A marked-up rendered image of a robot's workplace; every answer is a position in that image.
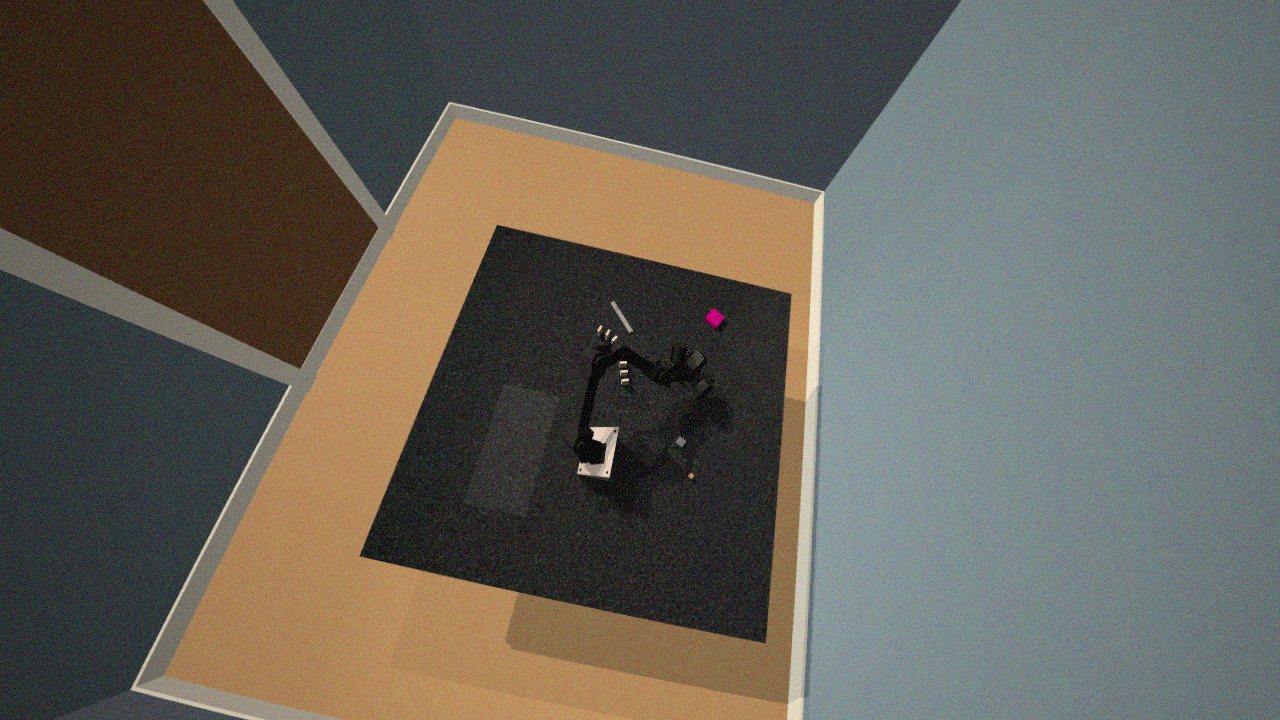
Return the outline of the magenta block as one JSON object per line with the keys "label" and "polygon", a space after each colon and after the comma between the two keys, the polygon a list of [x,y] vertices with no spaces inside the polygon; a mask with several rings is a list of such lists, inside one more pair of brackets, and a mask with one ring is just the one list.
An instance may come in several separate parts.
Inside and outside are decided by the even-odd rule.
{"label": "magenta block", "polygon": [[703,322],[707,322],[707,324],[716,329],[723,319],[724,316],[713,307]]}

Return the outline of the grey flat bar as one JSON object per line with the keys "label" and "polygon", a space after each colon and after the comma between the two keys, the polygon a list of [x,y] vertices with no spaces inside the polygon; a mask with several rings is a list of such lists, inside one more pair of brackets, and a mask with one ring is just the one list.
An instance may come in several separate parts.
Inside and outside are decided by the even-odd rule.
{"label": "grey flat bar", "polygon": [[614,313],[617,313],[617,315],[620,316],[620,320],[625,324],[626,329],[628,331],[628,334],[632,333],[634,331],[628,325],[628,322],[625,319],[623,314],[620,311],[620,307],[614,304],[614,301],[611,302],[611,305],[612,305],[612,307],[614,307]]}

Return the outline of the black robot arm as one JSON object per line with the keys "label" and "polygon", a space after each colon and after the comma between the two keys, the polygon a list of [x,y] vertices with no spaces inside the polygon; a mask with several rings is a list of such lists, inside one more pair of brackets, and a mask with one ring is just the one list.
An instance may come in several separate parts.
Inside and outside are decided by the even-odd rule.
{"label": "black robot arm", "polygon": [[[570,423],[570,427],[564,432],[564,443],[568,445],[570,452],[573,454],[579,462],[596,465],[604,464],[605,460],[605,443],[593,439],[594,432],[589,428],[589,421],[593,413],[596,386],[602,375],[605,374],[607,366],[612,366],[620,359],[625,359],[627,363],[637,366],[648,379],[655,382],[658,386],[669,388],[671,382],[684,380],[685,372],[681,365],[689,366],[691,373],[699,375],[701,366],[708,363],[707,357],[698,352],[698,350],[691,348],[687,351],[687,348],[689,346],[686,345],[671,343],[667,357],[659,357],[655,363],[646,361],[646,359],[620,342],[591,346],[582,350],[582,380],[579,400],[573,421]],[[686,354],[689,361],[684,363]]]}

